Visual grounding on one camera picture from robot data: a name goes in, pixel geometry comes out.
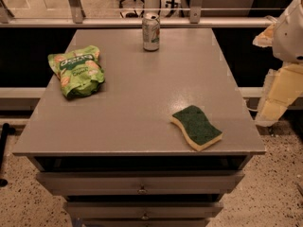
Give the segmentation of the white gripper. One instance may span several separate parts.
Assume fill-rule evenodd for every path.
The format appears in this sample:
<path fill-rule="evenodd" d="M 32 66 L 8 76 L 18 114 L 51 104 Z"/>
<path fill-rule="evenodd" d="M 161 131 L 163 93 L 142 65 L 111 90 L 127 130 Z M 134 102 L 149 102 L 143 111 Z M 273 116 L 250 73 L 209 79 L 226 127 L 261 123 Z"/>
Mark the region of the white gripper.
<path fill-rule="evenodd" d="M 303 94 L 303 0 L 293 0 L 276 21 L 253 40 L 258 47 L 272 47 L 284 63 L 265 77 L 255 123 L 273 126 Z"/>

